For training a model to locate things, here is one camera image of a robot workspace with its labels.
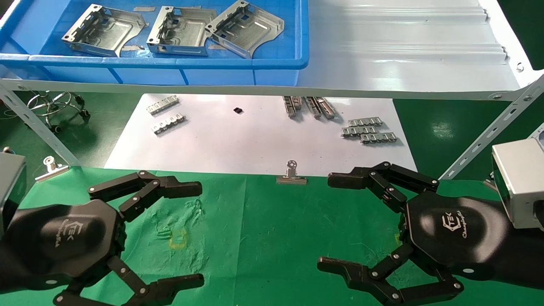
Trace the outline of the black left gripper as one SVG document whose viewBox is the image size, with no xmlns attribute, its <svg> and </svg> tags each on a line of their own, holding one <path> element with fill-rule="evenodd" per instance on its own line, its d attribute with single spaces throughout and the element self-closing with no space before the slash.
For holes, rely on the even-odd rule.
<svg viewBox="0 0 544 306">
<path fill-rule="evenodd" d="M 3 288 L 50 290 L 69 285 L 54 298 L 54 305 L 108 306 L 80 293 L 113 271 L 133 291 L 124 306 L 167 306 L 179 291 L 204 286 L 202 274 L 145 284 L 119 258 L 126 237 L 120 214 L 98 199 L 19 209 L 3 236 Z"/>
</svg>

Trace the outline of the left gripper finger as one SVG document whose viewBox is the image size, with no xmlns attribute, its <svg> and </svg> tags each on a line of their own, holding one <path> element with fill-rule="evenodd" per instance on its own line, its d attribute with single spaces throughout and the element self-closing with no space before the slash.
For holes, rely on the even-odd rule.
<svg viewBox="0 0 544 306">
<path fill-rule="evenodd" d="M 88 189 L 90 199 L 105 203 L 130 195 L 131 198 L 119 206 L 119 213 L 126 222 L 134 221 L 146 209 L 161 198 L 179 199 L 202 194 L 200 182 L 179 182 L 174 176 L 156 176 L 141 170 L 130 173 Z"/>
</svg>

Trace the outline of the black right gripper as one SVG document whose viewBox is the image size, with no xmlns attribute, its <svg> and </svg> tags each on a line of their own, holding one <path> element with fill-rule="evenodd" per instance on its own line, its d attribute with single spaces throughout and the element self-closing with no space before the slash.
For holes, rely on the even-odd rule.
<svg viewBox="0 0 544 306">
<path fill-rule="evenodd" d="M 499 201 L 436 194 L 437 179 L 389 162 L 330 173 L 328 186 L 370 190 L 394 213 L 404 212 L 407 226 L 410 244 L 402 244 L 374 267 L 318 259 L 320 271 L 342 276 L 349 289 L 367 292 L 383 306 L 421 306 L 461 294 L 464 285 L 452 274 L 471 280 L 498 276 L 497 256 L 512 229 Z M 419 195 L 408 201 L 399 187 Z M 402 289 L 391 285 L 387 278 L 413 259 L 437 282 Z"/>
</svg>

